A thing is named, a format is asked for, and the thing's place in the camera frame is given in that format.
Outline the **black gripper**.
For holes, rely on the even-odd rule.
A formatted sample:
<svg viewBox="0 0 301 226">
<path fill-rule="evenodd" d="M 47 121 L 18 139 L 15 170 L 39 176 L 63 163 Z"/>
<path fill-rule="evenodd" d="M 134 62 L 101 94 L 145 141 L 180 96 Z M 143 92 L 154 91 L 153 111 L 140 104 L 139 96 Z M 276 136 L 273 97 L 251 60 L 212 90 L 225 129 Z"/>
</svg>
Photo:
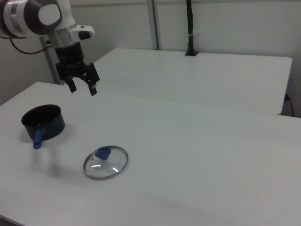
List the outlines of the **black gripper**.
<svg viewBox="0 0 301 226">
<path fill-rule="evenodd" d="M 56 70 L 61 81 L 64 81 L 70 92 L 77 90 L 73 77 L 80 77 L 88 85 L 90 94 L 97 93 L 96 86 L 99 76 L 93 63 L 85 65 L 84 54 L 80 43 L 75 43 L 64 48 L 55 48 L 59 62 L 56 63 Z"/>
</svg>

